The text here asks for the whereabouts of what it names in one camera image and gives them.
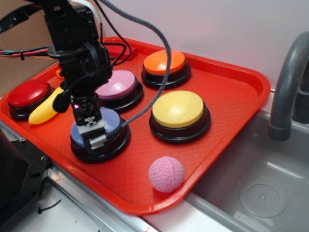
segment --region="toy banana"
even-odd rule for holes
[[[62,93],[63,89],[58,87],[54,92],[41,104],[39,105],[29,116],[28,122],[30,124],[41,124],[50,120],[56,115],[56,111],[53,109],[53,102],[59,93]]]

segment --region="lavender button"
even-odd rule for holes
[[[114,110],[101,108],[100,111],[106,125],[104,128],[107,133],[112,132],[120,125],[120,116]],[[85,147],[82,136],[78,132],[76,123],[74,123],[71,128],[71,137],[78,146]]]
[[[127,70],[115,70],[108,83],[100,86],[96,93],[100,99],[112,100],[123,97],[135,87],[135,76]]]

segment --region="stainless steel sink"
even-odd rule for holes
[[[276,142],[268,121],[264,111],[253,117],[192,189],[200,200],[191,203],[218,209],[241,231],[309,231],[309,127],[293,122],[290,139]]]

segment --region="plastic tray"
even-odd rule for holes
[[[143,60],[163,48],[128,42],[138,50],[137,56],[115,69],[129,70],[142,83]],[[0,120],[34,143],[54,163],[80,180],[95,193],[121,211],[146,215],[162,211],[181,201],[191,187],[216,160],[243,126],[256,113],[270,93],[268,80],[258,72],[246,68],[185,54],[192,67],[188,82],[177,88],[198,94],[211,113],[211,127],[201,139],[185,145],[169,145],[156,138],[149,128],[150,111],[129,124],[130,144],[116,158],[100,164],[79,161],[70,149],[70,128],[74,122],[71,110],[57,114],[40,125],[14,121],[9,115],[7,95],[0,101]],[[55,72],[58,64],[33,77],[58,87]],[[143,109],[156,90],[144,86],[144,98],[132,110],[122,113],[128,119]],[[185,181],[173,193],[154,190],[148,179],[151,163],[159,157],[172,156],[184,166]]]

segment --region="foam ball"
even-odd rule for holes
[[[158,158],[149,168],[149,179],[159,192],[173,192],[183,183],[183,165],[173,157]]]

